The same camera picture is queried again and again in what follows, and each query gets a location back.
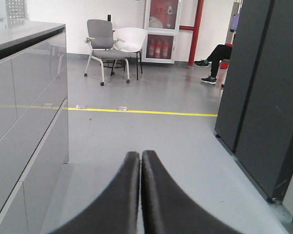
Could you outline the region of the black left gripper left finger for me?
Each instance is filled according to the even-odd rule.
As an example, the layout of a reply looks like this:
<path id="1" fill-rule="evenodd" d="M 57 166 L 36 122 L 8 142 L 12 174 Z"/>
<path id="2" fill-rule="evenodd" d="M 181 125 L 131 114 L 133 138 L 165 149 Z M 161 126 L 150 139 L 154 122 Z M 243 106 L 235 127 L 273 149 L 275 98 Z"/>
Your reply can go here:
<path id="1" fill-rule="evenodd" d="M 139 210 L 140 157 L 128 152 L 103 192 L 53 234 L 135 234 Z"/>

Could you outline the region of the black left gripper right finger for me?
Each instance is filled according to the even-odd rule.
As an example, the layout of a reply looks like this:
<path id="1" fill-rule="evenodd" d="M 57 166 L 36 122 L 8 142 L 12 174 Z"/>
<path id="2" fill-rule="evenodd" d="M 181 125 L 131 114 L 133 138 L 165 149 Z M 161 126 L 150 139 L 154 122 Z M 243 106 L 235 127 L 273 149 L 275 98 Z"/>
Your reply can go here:
<path id="1" fill-rule="evenodd" d="M 142 153 L 141 205 L 146 234 L 236 234 L 175 182 L 153 150 Z"/>

